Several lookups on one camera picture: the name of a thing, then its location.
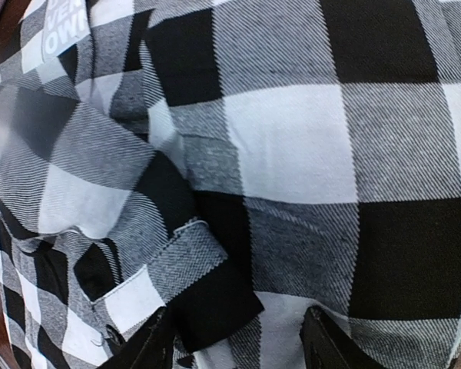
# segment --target black and white checkered fabric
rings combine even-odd
[[[387,368],[459,355],[461,0],[98,0],[44,63],[45,6],[0,64],[22,367],[163,305],[178,368],[303,369],[314,304]]]

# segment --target shirt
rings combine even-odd
[[[303,369],[313,305],[387,368],[459,355],[461,0],[97,0],[45,61],[46,7],[0,63],[22,367],[160,306],[175,368]]]

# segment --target checkered shirt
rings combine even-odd
[[[461,0],[97,0],[0,63],[0,288],[21,367],[160,306],[174,367],[303,369],[321,306],[387,368],[461,351]]]

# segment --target clothing label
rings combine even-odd
[[[60,55],[89,34],[85,0],[48,0],[43,28],[43,59]]]

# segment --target plaid shirt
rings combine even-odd
[[[461,0],[98,0],[48,61],[45,9],[0,63],[21,367],[97,367],[160,306],[174,367],[304,368],[311,305],[388,368],[458,356]]]

